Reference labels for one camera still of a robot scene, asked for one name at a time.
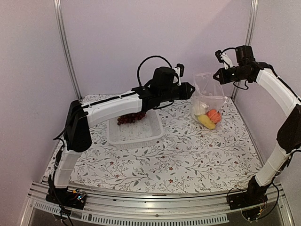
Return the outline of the white toy cauliflower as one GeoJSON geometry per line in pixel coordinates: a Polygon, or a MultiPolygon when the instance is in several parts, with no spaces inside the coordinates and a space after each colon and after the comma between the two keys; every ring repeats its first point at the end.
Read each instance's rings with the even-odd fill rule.
{"type": "Polygon", "coordinates": [[[195,116],[206,114],[208,106],[200,100],[195,100],[192,103],[192,111],[195,116]]]}

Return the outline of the clear zip top bag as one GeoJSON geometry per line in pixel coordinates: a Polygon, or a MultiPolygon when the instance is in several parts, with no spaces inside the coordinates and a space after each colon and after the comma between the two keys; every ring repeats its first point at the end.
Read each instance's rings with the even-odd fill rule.
{"type": "Polygon", "coordinates": [[[195,91],[191,98],[191,116],[192,118],[201,124],[198,121],[198,117],[193,114],[192,111],[192,103],[195,100],[200,100],[203,103],[206,103],[208,108],[206,113],[212,109],[215,109],[221,113],[221,108],[227,101],[227,97],[225,96],[223,89],[218,81],[213,79],[212,73],[197,73],[193,75],[193,85],[195,87],[195,91]]]}

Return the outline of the yellow toy corn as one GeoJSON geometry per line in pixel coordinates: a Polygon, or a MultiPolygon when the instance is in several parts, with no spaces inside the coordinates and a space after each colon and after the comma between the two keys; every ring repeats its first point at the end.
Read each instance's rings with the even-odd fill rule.
{"type": "Polygon", "coordinates": [[[198,121],[208,129],[216,128],[216,124],[212,122],[206,114],[199,115],[198,121]]]}

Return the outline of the white perforated plastic basket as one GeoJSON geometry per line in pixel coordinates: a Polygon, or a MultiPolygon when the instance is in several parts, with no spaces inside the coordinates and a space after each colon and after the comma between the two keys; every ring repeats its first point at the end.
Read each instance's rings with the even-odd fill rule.
{"type": "Polygon", "coordinates": [[[132,124],[118,125],[117,122],[117,118],[107,121],[106,137],[110,145],[120,150],[155,145],[164,135],[161,118],[155,110],[132,124]]]}

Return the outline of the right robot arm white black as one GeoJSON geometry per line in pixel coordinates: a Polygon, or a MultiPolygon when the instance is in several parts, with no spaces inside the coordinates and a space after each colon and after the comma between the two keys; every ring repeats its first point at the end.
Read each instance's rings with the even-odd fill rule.
{"type": "Polygon", "coordinates": [[[271,96],[283,114],[275,148],[262,169],[250,179],[243,195],[245,204],[254,205],[301,146],[301,98],[276,74],[271,64],[255,59],[251,46],[217,50],[215,57],[222,64],[213,75],[216,81],[221,85],[238,81],[256,83],[271,96]]]}

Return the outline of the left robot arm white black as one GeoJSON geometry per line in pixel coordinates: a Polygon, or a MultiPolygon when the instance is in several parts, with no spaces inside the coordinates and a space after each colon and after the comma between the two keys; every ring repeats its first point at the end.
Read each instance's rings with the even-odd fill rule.
{"type": "Polygon", "coordinates": [[[160,109],[160,104],[175,100],[190,99],[195,87],[182,82],[183,69],[159,67],[145,85],[140,84],[124,94],[107,99],[81,104],[78,100],[71,102],[65,127],[54,139],[63,143],[63,150],[58,154],[54,172],[48,183],[52,197],[59,204],[66,204],[70,194],[65,191],[69,185],[70,175],[81,154],[92,144],[90,128],[95,125],[131,113],[147,112],[160,109]]]}

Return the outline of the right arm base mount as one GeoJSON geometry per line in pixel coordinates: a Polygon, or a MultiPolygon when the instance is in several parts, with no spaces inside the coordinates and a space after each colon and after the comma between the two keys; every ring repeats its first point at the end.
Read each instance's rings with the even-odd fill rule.
{"type": "Polygon", "coordinates": [[[257,198],[248,198],[247,191],[243,191],[237,187],[231,188],[226,195],[226,202],[230,207],[230,210],[241,209],[242,217],[249,223],[257,222],[260,219],[267,217],[278,204],[280,197],[279,188],[273,184],[277,191],[277,198],[273,207],[266,212],[268,205],[268,198],[266,194],[260,195],[257,198]]]}

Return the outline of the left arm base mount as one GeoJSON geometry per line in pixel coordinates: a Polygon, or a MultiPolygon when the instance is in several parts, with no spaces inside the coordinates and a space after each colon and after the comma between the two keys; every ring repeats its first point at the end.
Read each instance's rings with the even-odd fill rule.
{"type": "Polygon", "coordinates": [[[69,191],[66,188],[56,188],[53,182],[53,176],[48,177],[48,193],[46,201],[58,204],[61,207],[70,207],[83,210],[86,204],[87,193],[79,189],[69,191]]]}

